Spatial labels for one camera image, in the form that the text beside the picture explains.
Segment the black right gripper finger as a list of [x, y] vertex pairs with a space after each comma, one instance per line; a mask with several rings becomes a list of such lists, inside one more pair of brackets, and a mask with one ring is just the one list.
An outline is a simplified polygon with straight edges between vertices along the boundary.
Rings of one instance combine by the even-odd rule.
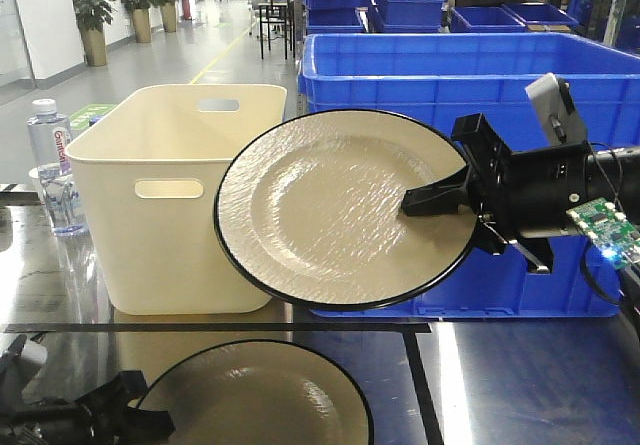
[[461, 207], [474, 211], [469, 198], [469, 182], [474, 177], [469, 167], [454, 174], [409, 189], [401, 201], [401, 211], [409, 217], [458, 214]]

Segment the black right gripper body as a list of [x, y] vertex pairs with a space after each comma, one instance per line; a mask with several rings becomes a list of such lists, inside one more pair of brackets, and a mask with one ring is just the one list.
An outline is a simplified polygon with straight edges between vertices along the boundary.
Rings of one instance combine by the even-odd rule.
[[515, 152], [482, 114], [457, 118], [451, 138], [473, 172], [469, 198], [487, 239], [515, 248], [530, 273], [551, 273], [549, 239], [575, 235], [566, 211], [589, 199], [589, 142]]

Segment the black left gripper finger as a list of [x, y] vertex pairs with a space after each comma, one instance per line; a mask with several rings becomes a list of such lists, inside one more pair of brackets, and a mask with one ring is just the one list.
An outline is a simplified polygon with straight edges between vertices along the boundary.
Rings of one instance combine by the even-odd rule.
[[119, 437], [121, 440], [168, 440], [174, 431], [174, 422], [167, 411], [126, 407]]

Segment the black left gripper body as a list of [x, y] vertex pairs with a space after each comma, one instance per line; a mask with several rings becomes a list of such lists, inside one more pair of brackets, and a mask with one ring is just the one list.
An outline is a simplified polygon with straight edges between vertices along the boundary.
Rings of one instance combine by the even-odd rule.
[[129, 402], [147, 390], [142, 372], [124, 371], [75, 400], [24, 402], [21, 373], [1, 372], [3, 444], [147, 444], [141, 413]]

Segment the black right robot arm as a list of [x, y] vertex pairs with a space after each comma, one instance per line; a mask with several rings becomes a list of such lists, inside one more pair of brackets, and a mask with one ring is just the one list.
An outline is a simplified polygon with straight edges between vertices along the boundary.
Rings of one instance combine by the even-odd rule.
[[516, 152], [481, 113], [457, 118], [451, 138], [463, 168], [406, 191], [402, 211], [438, 216], [468, 206], [477, 217], [472, 245], [490, 254], [512, 246], [531, 273], [552, 272], [550, 238], [577, 234], [567, 214], [573, 207], [606, 198], [639, 222], [638, 147], [597, 153], [587, 140], [567, 134], [555, 145]]

